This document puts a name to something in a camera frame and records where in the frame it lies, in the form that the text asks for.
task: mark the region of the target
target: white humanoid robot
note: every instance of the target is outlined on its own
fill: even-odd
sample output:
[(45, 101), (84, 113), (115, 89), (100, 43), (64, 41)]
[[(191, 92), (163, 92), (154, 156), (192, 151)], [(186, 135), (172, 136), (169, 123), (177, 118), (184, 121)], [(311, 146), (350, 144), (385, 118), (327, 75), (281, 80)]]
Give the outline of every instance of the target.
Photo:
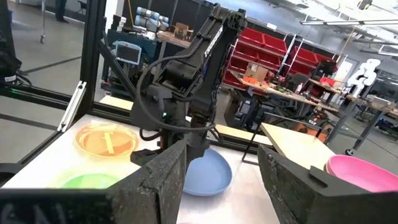
[(375, 81), (377, 75), (374, 69), (379, 65), (378, 59), (368, 59), (366, 63), (362, 63), (359, 70), (347, 80), (344, 92), (347, 93), (351, 88), (355, 88), (352, 95), (358, 97), (365, 86), (370, 86)]

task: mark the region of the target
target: orange bowl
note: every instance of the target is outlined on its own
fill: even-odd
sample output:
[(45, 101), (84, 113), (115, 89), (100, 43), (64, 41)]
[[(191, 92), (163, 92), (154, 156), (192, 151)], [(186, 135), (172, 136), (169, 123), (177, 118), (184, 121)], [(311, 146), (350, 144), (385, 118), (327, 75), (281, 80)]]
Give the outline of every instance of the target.
[(77, 146), (98, 157), (124, 157), (138, 148), (137, 134), (121, 125), (98, 123), (81, 128), (75, 136)]

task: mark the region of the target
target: cardboard box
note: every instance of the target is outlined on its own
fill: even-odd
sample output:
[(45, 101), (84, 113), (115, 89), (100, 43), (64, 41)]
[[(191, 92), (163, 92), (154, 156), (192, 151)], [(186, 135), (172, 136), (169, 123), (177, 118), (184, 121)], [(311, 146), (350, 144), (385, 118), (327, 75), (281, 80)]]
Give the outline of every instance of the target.
[(191, 40), (193, 30), (190, 30), (188, 25), (178, 22), (175, 26), (172, 26), (172, 29), (174, 29), (173, 33), (175, 38), (186, 41)]
[(268, 74), (268, 69), (249, 63), (244, 76), (255, 78), (257, 81), (262, 82)]

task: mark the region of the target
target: gray floor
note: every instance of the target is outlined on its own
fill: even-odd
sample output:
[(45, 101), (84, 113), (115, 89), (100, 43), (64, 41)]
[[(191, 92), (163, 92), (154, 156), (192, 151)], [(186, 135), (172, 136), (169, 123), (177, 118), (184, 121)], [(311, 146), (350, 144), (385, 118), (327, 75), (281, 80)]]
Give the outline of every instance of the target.
[[(26, 6), (16, 7), (13, 3), (9, 3), (9, 7), (14, 11), (14, 20), (19, 22), (13, 25), (13, 36), (17, 57), (23, 62), (23, 70), (41, 67), (81, 55), (83, 40), (83, 26), (81, 24), (60, 24), (54, 21), (53, 15), (47, 14), (45, 44), (40, 44), (40, 10)], [(79, 81), (79, 76), (80, 60), (75, 60), (31, 73), (29, 78), (35, 86), (72, 94)], [(96, 100), (100, 100), (103, 96), (104, 92), (97, 90)], [(227, 101), (227, 95), (219, 95), (216, 119), (219, 124), (225, 124), (223, 111)], [(0, 96), (0, 105), (0, 113), (2, 114), (56, 126), (63, 114), (63, 111), (60, 110), (33, 105), (3, 96)], [(0, 126), (0, 142), (2, 143), (0, 162), (17, 162), (52, 133), (52, 131), (46, 129), (6, 120), (0, 120)], [(352, 132), (360, 133), (365, 124), (355, 119), (349, 119), (347, 126), (350, 127)], [(368, 139), (365, 140), (355, 156), (398, 174), (398, 147), (396, 144), (389, 142), (389, 140), (388, 137), (379, 131), (372, 130)], [(330, 143), (329, 147), (336, 153), (343, 154), (344, 150), (350, 148), (353, 144), (354, 139), (338, 136)]]

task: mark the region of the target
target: pink bowl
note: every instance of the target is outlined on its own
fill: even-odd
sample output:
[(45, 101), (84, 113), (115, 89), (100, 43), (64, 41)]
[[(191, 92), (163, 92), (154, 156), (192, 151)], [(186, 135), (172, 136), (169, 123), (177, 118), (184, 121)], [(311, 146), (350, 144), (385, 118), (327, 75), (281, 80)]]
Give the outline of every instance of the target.
[(326, 171), (370, 192), (398, 191), (398, 176), (352, 156), (330, 157)]

